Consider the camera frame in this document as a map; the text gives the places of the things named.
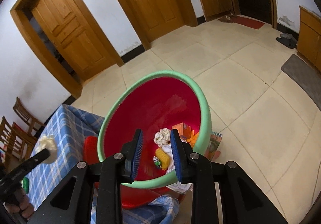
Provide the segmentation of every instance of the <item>tiled floor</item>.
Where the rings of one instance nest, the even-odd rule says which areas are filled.
[[[192,77],[223,133],[217,162],[234,160],[290,224],[299,223],[321,190],[321,112],[280,67],[295,53],[280,32],[211,21],[181,27],[123,67],[114,65],[83,90],[75,107],[105,116],[141,77],[169,69]],[[190,223],[189,194],[176,224]]]

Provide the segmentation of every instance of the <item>blue plaid tablecloth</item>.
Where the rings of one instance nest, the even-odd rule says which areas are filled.
[[[30,181],[30,202],[37,209],[67,173],[82,160],[85,138],[98,137],[104,117],[62,104],[49,120],[42,135],[53,135],[58,145],[57,160],[40,164],[27,177]],[[96,219],[97,193],[94,195],[91,223]],[[133,210],[123,210],[126,224],[169,224],[179,210],[176,199],[163,195],[148,205]]]

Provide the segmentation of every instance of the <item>wooden chair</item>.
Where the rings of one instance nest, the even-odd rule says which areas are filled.
[[[20,117],[21,120],[23,120],[28,126],[29,129],[27,131],[27,134],[32,136],[32,131],[38,131],[39,128],[35,127],[35,124],[38,124],[43,127],[44,125],[42,122],[40,122],[37,118],[35,118],[28,110],[22,105],[22,102],[20,101],[19,97],[17,97],[16,103],[13,106],[13,110],[15,113]]]
[[[28,159],[35,147],[37,139],[19,129],[14,129],[6,118],[2,117],[0,124],[0,142],[6,146],[6,149],[0,149],[5,153],[4,165],[7,168],[10,158],[13,156],[17,157],[20,162]],[[26,154],[23,155],[25,146],[27,146]]]

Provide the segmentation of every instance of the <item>green object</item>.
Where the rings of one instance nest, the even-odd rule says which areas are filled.
[[[21,185],[25,193],[29,194],[29,179],[27,177],[23,177],[23,180],[21,181]]]
[[[200,125],[198,139],[195,143],[193,151],[197,152],[199,154],[202,154],[202,155],[205,153],[205,151],[208,147],[208,144],[210,142],[212,123],[211,123],[210,108],[208,106],[208,103],[207,103],[207,100],[204,96],[203,91],[198,86],[198,84],[193,79],[191,79],[189,76],[184,75],[179,72],[176,72],[176,71],[162,70],[162,71],[151,73],[151,74],[143,77],[139,81],[137,81],[135,84],[133,84],[129,89],[127,89],[126,92],[124,92],[122,94],[122,96],[116,101],[116,103],[113,105],[113,107],[108,112],[108,114],[102,124],[101,130],[99,132],[98,144],[97,144],[98,157],[101,162],[106,159],[105,154],[104,154],[105,131],[106,131],[106,128],[108,126],[110,119],[112,118],[112,116],[115,113],[118,106],[132,91],[134,91],[140,85],[142,85],[143,83],[145,83],[149,80],[159,78],[159,77],[172,77],[172,78],[179,79],[182,82],[186,83],[195,93],[195,95],[198,99],[198,102],[200,104],[200,108],[201,108],[201,125]],[[178,181],[178,179],[176,177],[176,173],[175,173],[175,171],[172,171],[168,174],[165,174],[165,175],[155,178],[155,179],[145,180],[145,181],[134,181],[132,184],[123,183],[123,185],[128,186],[128,187],[132,187],[132,188],[137,188],[137,189],[154,189],[154,188],[159,188],[159,187],[171,185],[177,181]]]

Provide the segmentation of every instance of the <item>orange box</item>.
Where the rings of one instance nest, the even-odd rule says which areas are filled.
[[[192,129],[189,125],[185,124],[185,123],[180,123],[178,125],[174,125],[172,127],[173,129],[177,129],[179,132],[179,137],[183,140],[187,140],[191,137],[192,134]]]

